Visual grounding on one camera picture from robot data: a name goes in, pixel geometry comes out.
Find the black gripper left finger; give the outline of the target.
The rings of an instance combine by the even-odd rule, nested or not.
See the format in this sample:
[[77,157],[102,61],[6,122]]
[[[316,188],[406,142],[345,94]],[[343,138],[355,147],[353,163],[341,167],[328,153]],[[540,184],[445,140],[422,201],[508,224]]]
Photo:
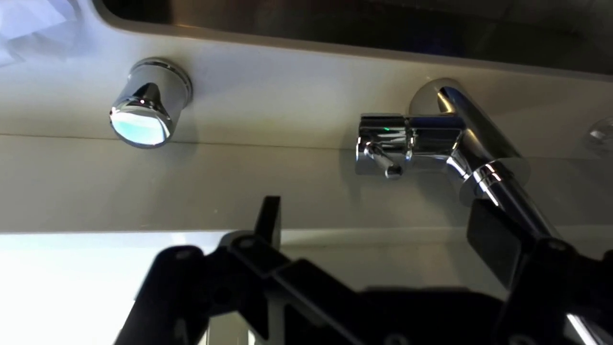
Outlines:
[[263,199],[259,218],[255,224],[255,234],[261,236],[272,247],[280,245],[282,239],[282,197],[266,195]]

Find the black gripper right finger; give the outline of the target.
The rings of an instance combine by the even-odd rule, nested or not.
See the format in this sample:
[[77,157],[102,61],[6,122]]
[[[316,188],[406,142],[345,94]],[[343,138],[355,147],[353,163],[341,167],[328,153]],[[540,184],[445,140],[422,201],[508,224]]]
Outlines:
[[471,203],[466,237],[506,291],[514,293],[527,255],[535,247],[535,237],[500,207],[485,199]]

